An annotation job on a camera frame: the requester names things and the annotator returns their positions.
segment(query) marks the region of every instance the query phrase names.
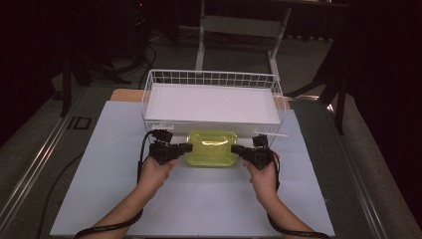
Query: person's left hand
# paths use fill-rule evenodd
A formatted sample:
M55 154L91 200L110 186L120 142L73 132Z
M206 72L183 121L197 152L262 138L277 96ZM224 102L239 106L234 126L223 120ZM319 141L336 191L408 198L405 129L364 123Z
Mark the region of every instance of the person's left hand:
M136 187L141 187L142 191L146 192L151 199L168 178L170 170L176 163L177 159L173 159L160 165L152 156L149 156L143 163Z

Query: white surface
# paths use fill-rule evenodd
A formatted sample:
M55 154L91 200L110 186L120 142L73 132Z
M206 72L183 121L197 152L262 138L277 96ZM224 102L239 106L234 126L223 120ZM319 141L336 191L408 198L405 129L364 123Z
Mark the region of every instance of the white surface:
M317 179L296 116L286 111L272 149L281 157L279 195L314 230L333 235ZM75 235L91 227L135 186L145 135L139 103L107 102L52 235ZM146 205L131 236L266 237L279 235L258 203L242 160L227 168L200 168L184 156Z
M270 89L160 83L145 120L280 124Z

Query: metal stand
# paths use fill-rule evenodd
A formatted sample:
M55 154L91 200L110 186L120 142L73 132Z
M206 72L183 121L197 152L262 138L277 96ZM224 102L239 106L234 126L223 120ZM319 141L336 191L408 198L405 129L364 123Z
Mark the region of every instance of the metal stand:
M205 14L205 0L202 0L201 19L199 22L199 47L196 56L195 71L202 71L203 69L205 55L204 36L205 31L209 31L275 38L276 45L272 51L268 52L268 59L271 73L280 78L276 56L282 43L291 12L292 8L285 10L282 22L211 16Z

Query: wire grid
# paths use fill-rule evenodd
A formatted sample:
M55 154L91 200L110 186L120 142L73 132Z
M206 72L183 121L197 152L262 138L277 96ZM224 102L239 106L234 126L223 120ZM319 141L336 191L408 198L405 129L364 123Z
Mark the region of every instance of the wire grid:
M144 94L142 97L143 104L141 114L142 118L144 119L145 126L148 130L159 128L159 125L161 125L162 128L165 128L166 126L165 122L150 122L145 120L152 85L155 83L271 89L272 95L275 99L276 108L279 110L280 121L283 122L284 119L283 110L286 108L286 102L283 97L279 78L275 75L236 72L177 71L154 69L149 71L146 85L144 88ZM259 128L256 128L256 132L266 133L269 135L277 134L280 126L281 124L260 125Z

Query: gray floor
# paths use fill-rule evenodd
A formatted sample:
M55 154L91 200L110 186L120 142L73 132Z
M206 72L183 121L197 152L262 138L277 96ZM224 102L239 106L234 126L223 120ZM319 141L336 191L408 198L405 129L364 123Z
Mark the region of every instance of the gray floor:
M156 61L153 63L156 69L193 70L197 52L197 35L193 32L188 37L180 40L179 46L168 44L166 39L158 38L150 43L156 51ZM204 70L207 71L232 71L232 72L256 72L270 73L267 62L266 49L272 48L270 40L263 40L254 45L226 45L224 38L218 36L207 36L207 48L205 51ZM314 77L323 57L330 47L330 42L286 39L281 46L277 61L281 76L283 91L290 92L309 83ZM148 51L149 59L152 59L153 52ZM60 140L54 145L54 150L46 159L44 169L38 176L37 181L32 185L31 191L22 206L16 210L7 230L3 231L2 238L28 238L35 237L42 215L42 209L47 198L48 190L57 178L60 171L74 157L85 150L94 130L96 120L99 118L104 102L109 99L114 89L132 88L138 86L138 81L145 68L132 74L125 74L123 77L131 81L131 85L117 85L109 80L96 78L90 88L75 87L74 95L80 99L75 103L71 117L91 118L92 124L87 130L66 129ZM60 87L60 78L53 79ZM309 95L318 96L322 87L309 92ZM48 139L50 133L55 130L58 122L64 125L69 124L69 119L60 119L61 103L48 101L2 148L0 148L0 205L5 205L13 192L15 185L31 165L37 153ZM350 201L346 195L339 195L333 190L337 184L335 178L324 178L330 176L324 173L327 170L344 170L345 168L326 168L327 163L318 163L327 158L335 159L335 155L329 156L324 153L332 153L330 148L321 153L321 144L315 143L326 134L324 131L315 130L316 124L324 123L323 115L317 117L321 112L318 104L298 105L297 114L303 118L316 118L314 124L303 123L304 137L311 140L307 143L313 163L317 171L318 180L328 181L322 189L327 199L333 201L343 198L344 208ZM356 109L353 98L347 97L344 114L345 136L337 136L334 139L321 141L326 145L327 140L343 141L346 143L346 152L353 159L357 171L366 186L370 200L375 205L377 216L384 225L385 236L379 238L422 238L420 229L414 222L409 209L406 207L403 198L383 162L379 149L371 137L363 119ZM52 238L49 236L50 228L60 208L67 188L72 180L77 163L71 166L59 181L53 192L52 199L48 205L47 216L44 222L41 238ZM327 203L330 210L344 210L341 204ZM336 238L372 238L370 228L366 228L365 215L360 211L348 212L348 217L331 218L334 221Z

